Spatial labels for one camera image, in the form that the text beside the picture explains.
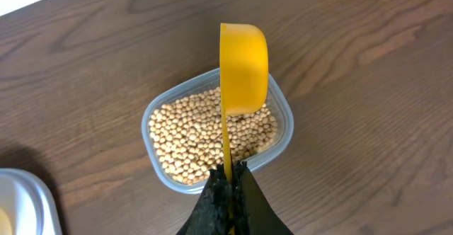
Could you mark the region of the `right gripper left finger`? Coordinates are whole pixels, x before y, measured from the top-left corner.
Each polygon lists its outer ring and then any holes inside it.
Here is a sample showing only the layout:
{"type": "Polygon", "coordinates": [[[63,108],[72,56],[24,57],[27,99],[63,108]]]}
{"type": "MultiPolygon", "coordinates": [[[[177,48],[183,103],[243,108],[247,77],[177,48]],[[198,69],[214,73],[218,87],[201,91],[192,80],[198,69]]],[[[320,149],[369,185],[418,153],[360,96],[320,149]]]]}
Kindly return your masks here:
{"type": "Polygon", "coordinates": [[[230,222],[232,187],[224,165],[210,169],[210,175],[187,221],[176,235],[227,235],[230,222]]]}

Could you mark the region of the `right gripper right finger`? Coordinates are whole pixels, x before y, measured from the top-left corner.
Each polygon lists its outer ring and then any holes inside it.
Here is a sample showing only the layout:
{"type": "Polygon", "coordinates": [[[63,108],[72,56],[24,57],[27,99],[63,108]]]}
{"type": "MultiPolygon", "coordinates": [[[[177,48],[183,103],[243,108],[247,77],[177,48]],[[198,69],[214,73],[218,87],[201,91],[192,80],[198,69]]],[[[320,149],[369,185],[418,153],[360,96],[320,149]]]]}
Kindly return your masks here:
{"type": "Polygon", "coordinates": [[[235,235],[293,235],[270,206],[246,161],[233,166],[233,221],[235,235]]]}

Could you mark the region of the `yellow measuring scoop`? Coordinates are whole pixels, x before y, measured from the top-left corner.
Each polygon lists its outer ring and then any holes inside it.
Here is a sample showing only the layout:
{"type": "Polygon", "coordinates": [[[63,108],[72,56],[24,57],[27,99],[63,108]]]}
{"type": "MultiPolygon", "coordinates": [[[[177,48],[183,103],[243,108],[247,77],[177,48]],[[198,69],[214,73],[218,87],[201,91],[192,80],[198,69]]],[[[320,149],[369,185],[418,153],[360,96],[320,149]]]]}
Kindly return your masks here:
{"type": "MultiPolygon", "coordinates": [[[[254,113],[264,104],[268,89],[268,49],[263,33],[254,25],[220,25],[219,68],[224,173],[233,189],[233,161],[227,117],[254,113]]],[[[234,233],[233,198],[229,234],[234,233]]]]}

